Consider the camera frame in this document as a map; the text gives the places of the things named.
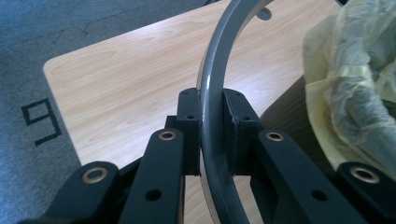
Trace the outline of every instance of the plastic bag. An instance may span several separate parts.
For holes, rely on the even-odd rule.
[[[304,40],[308,116],[335,169],[396,177],[396,1],[349,0]]]

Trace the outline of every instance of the curved metal bar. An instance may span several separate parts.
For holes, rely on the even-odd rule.
[[[203,121],[202,182],[206,202],[216,223],[248,223],[223,147],[222,91],[233,42],[246,24],[271,1],[233,0],[228,5],[206,50],[197,80]]]

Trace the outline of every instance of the bolt hole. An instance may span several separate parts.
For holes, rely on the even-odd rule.
[[[164,141],[169,141],[176,138],[176,134],[174,132],[163,132],[160,133],[160,139]]]
[[[363,178],[367,178],[367,179],[373,179],[373,176],[370,175],[370,173],[365,172],[365,171],[357,171],[358,175],[360,175]]]
[[[146,193],[146,200],[150,202],[158,201],[160,198],[161,192],[158,189],[152,189]]]
[[[95,171],[88,173],[88,178],[89,179],[99,178],[102,174],[103,174],[102,170],[95,170]]]
[[[266,137],[276,142],[283,141],[283,136],[280,133],[268,133]]]
[[[316,189],[312,190],[311,195],[318,201],[321,201],[321,202],[327,201],[327,195],[320,190],[316,190]]]
[[[256,16],[262,21],[269,21],[272,18],[272,12],[270,9],[265,7],[259,11]]]

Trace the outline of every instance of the gray carpet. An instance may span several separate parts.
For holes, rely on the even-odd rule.
[[[0,1],[0,223],[41,216],[80,166],[44,63],[205,2]]]

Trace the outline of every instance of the wood grain surface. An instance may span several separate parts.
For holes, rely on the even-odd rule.
[[[195,87],[198,69],[228,1],[160,21],[79,49],[44,72],[82,164],[120,168],[141,157],[150,135],[175,115],[180,91]],[[261,114],[303,74],[306,32],[339,6],[333,0],[275,0],[269,21],[254,18],[239,36],[225,87],[241,91]],[[236,185],[252,223],[260,223],[248,177]],[[187,178],[186,223],[211,223],[200,179]]]

